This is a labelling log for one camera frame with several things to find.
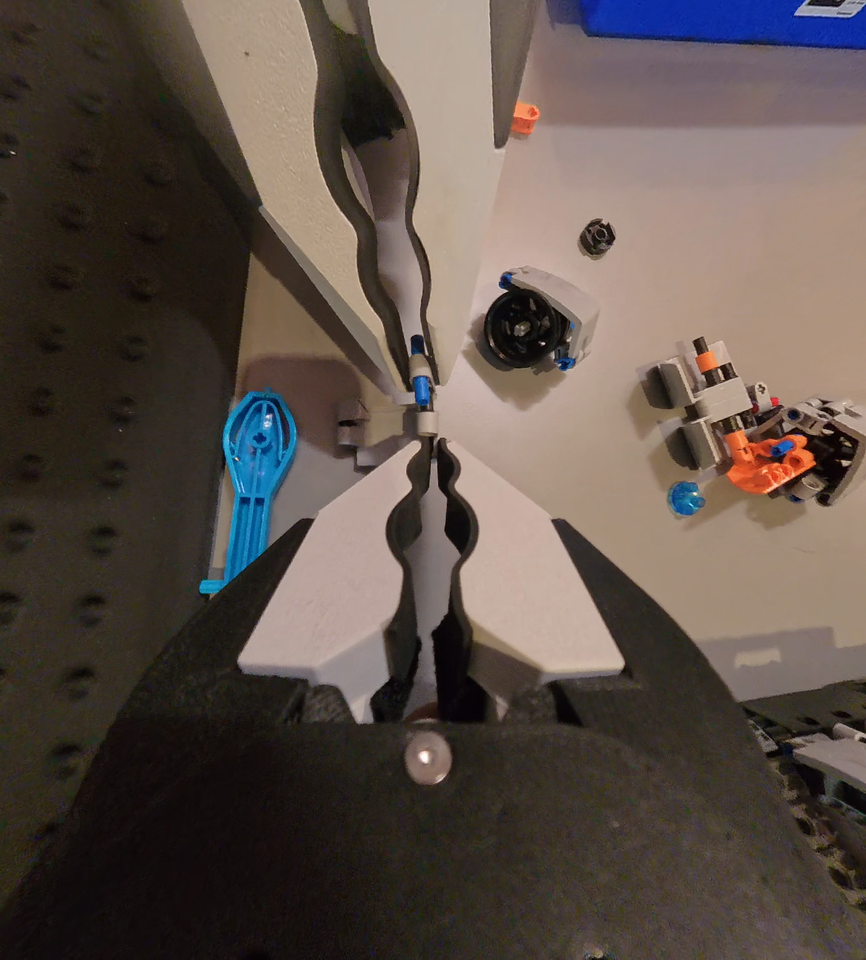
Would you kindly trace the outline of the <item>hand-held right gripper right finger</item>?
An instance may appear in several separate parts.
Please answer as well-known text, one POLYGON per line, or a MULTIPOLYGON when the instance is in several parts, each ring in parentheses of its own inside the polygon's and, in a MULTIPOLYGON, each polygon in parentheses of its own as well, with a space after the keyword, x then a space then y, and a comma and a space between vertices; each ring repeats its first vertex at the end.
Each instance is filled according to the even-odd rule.
POLYGON ((626 664, 553 518, 456 441, 437 444, 444 533, 458 552, 437 627, 439 705, 511 705, 626 664))

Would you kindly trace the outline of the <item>large grey tracked brick vehicle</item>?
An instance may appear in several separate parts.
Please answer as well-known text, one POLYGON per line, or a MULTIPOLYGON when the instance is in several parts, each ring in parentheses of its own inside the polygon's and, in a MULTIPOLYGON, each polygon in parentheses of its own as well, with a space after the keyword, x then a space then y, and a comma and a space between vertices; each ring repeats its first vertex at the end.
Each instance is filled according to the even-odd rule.
POLYGON ((741 708, 797 826, 866 929, 866 678, 741 708))

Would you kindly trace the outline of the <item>grey bracket brick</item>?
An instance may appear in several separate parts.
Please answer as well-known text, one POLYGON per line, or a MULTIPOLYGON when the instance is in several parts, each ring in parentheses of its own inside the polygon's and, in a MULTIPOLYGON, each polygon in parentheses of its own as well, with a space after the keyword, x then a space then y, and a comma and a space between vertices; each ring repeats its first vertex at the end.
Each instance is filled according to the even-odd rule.
POLYGON ((369 447, 372 416, 359 397, 344 397, 335 409, 335 439, 339 450, 358 455, 369 447))

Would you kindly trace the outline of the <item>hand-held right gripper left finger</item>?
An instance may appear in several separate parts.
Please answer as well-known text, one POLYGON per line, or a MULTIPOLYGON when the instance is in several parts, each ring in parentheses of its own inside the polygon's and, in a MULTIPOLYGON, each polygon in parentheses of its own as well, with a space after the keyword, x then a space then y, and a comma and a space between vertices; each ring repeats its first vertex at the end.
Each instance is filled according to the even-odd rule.
POLYGON ((422 442, 319 511, 238 665, 247 675, 339 689, 370 706, 403 684, 417 655, 413 574, 407 552, 422 532, 422 442))

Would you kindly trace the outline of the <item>small grey orange brick assembly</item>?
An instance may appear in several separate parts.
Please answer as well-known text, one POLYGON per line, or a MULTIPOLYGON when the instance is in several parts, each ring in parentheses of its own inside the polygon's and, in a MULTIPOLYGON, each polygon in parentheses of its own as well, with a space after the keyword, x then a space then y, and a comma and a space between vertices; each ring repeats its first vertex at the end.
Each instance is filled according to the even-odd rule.
POLYGON ((701 489, 724 478, 755 498, 832 507, 866 477, 866 406, 824 395, 782 402, 741 378, 722 341, 697 338, 641 371, 647 401, 672 415, 667 450, 701 489))

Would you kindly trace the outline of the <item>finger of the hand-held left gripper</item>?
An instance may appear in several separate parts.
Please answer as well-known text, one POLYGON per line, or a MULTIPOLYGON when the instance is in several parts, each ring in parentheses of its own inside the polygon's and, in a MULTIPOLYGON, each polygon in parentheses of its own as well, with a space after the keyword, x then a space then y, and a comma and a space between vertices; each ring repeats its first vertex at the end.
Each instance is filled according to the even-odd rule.
POLYGON ((260 213, 386 393, 407 388, 396 306, 378 270, 374 221, 344 160, 343 53, 362 37, 350 2, 183 2, 260 213))
POLYGON ((381 281, 444 385, 462 351, 501 173, 489 2, 350 2, 404 128, 358 149, 381 281))

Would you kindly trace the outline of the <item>light blue paddle piece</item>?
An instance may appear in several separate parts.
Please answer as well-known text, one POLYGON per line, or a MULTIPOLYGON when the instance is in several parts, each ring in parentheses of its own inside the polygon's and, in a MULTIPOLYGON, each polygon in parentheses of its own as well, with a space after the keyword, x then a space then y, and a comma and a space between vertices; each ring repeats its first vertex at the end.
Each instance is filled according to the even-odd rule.
POLYGON ((275 495, 295 460, 295 418, 273 390, 252 390, 233 408, 223 428, 223 454, 233 486, 223 576, 203 580, 202 595, 217 594, 269 545, 275 495))

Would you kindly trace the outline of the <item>black dimpled foam mat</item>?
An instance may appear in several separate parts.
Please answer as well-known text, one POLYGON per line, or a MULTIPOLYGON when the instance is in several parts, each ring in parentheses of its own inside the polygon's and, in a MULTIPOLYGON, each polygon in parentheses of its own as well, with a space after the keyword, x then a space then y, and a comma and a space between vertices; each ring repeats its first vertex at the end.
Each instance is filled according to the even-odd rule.
POLYGON ((124 2, 0 1, 0 911, 199 606, 249 254, 124 2))

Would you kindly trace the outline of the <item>blue storage bin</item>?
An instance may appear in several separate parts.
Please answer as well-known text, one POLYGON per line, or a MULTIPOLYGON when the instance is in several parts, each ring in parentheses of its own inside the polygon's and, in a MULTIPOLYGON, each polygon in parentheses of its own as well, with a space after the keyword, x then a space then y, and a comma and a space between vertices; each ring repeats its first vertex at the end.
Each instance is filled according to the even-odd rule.
POLYGON ((802 1, 549 1, 554 23, 594 38, 866 51, 866 6, 849 19, 796 17, 802 1))

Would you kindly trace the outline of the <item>grey sleeve with blue pins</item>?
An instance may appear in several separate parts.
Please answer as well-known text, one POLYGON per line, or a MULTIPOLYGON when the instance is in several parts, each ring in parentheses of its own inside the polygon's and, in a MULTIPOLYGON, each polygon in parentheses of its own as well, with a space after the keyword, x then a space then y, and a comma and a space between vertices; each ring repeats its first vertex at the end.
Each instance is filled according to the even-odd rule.
POLYGON ((424 337, 415 334, 410 341, 410 382, 415 401, 416 433, 424 438, 439 435, 439 415, 435 409, 436 384, 424 337))

